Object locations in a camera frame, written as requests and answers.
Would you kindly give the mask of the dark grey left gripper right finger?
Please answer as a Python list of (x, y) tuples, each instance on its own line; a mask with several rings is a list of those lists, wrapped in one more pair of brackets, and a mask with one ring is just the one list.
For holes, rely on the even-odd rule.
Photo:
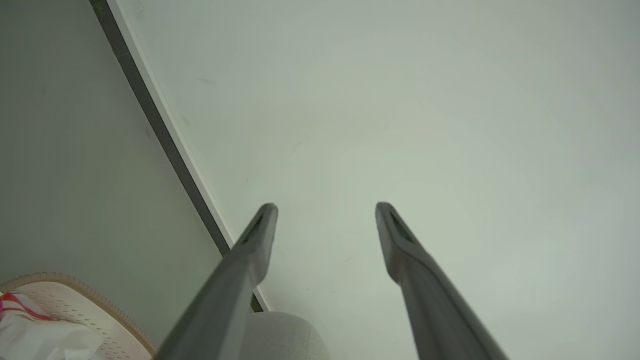
[(401, 288), (419, 360), (508, 360), (391, 203), (375, 223), (389, 276)]

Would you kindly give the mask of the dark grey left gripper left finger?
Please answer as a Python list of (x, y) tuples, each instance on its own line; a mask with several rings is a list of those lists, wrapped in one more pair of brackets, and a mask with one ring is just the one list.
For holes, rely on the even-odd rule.
[(259, 207), (240, 239), (222, 257), (155, 360), (238, 360), (254, 289), (267, 274), (278, 207)]

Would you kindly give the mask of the cream perforated laundry basket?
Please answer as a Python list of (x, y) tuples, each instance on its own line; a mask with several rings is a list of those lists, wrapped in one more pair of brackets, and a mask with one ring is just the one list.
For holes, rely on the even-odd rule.
[(43, 311), (39, 320), (86, 326), (103, 343), (98, 355), (106, 360), (153, 360), (157, 346), (114, 303), (84, 282), (59, 272), (36, 272), (0, 283), (4, 294), (26, 296)]

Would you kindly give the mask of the grey fabric sofa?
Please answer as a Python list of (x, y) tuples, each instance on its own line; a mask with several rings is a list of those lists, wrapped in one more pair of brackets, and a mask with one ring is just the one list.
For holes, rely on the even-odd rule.
[(238, 360), (331, 360), (317, 330), (285, 312), (254, 312), (247, 317)]

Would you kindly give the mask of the white garment with red stripes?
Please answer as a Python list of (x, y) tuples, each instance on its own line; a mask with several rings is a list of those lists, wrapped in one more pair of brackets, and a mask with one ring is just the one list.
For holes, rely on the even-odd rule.
[(22, 294), (0, 294), (0, 360), (95, 360), (103, 338), (55, 320)]

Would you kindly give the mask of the dark baseboard strip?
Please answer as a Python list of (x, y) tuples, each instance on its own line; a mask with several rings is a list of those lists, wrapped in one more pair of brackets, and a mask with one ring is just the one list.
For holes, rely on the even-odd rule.
[(173, 115), (117, 0), (88, 1), (167, 159), (220, 255), (226, 256), (234, 246), (233, 235), (216, 210), (211, 191), (195, 166), (178, 126), (173, 123)]

